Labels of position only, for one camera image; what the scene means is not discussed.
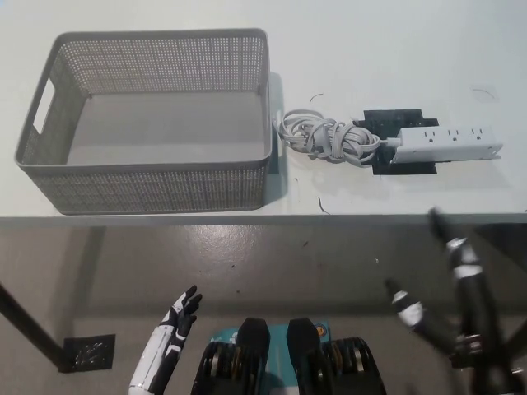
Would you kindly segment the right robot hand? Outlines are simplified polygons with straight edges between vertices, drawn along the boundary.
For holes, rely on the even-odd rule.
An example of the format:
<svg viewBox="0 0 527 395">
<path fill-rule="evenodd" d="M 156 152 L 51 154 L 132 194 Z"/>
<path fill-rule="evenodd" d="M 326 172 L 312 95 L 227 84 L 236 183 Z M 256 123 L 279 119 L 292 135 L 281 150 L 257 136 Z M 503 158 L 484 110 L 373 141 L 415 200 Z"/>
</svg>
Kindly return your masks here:
<svg viewBox="0 0 527 395">
<path fill-rule="evenodd" d="M 452 369 L 470 370 L 472 394 L 525 394 L 526 382 L 513 362 L 526 348 L 526 326 L 506 339 L 497 303 L 470 241 L 458 235 L 435 207 L 427 213 L 433 236 L 442 243 L 460 312 L 456 327 L 411 296 L 396 280 L 385 280 L 391 305 L 404 326 L 439 351 Z"/>
</svg>

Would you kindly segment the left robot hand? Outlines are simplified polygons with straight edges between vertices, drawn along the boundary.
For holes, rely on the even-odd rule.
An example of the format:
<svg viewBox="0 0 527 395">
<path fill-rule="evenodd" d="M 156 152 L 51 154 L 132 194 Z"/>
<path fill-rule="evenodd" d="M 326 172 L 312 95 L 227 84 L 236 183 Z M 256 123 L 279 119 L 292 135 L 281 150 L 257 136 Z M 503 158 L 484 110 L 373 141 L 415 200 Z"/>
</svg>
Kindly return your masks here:
<svg viewBox="0 0 527 395">
<path fill-rule="evenodd" d="M 177 366 L 203 296 L 192 285 L 154 328 L 128 386 L 128 394 L 163 394 Z"/>
</svg>

